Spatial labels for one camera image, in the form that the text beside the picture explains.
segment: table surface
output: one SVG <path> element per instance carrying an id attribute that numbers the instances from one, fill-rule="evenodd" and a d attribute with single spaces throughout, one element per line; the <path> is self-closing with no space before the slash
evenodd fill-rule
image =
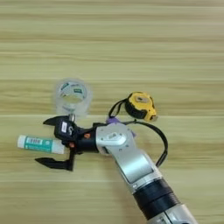
<path id="1" fill-rule="evenodd" d="M 224 223 L 223 19 L 221 0 L 0 0 L 2 223 L 145 223 L 111 157 L 54 171 L 34 161 L 45 153 L 17 148 L 20 134 L 53 136 L 42 122 L 66 77 L 94 91 L 85 127 L 130 92 L 150 93 L 170 143 L 161 172 L 199 223 Z M 133 129 L 155 161 L 158 137 Z"/>

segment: tape measure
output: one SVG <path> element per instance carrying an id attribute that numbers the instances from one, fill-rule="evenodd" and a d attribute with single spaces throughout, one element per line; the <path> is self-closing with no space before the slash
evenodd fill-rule
<path id="1" fill-rule="evenodd" d="M 117 102 L 109 111 L 109 118 L 116 117 L 123 104 L 126 112 L 136 119 L 144 119 L 146 122 L 149 122 L 158 118 L 152 97 L 144 92 L 131 93 L 128 98 Z M 117 111 L 115 115 L 112 115 L 116 107 Z"/>

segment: tape roll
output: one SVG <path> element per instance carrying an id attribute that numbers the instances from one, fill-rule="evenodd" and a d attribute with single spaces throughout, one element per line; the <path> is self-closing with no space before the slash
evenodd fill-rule
<path id="1" fill-rule="evenodd" d="M 85 116 L 92 99 L 93 92 L 83 80 L 61 80 L 55 88 L 54 104 L 58 115 Z"/>

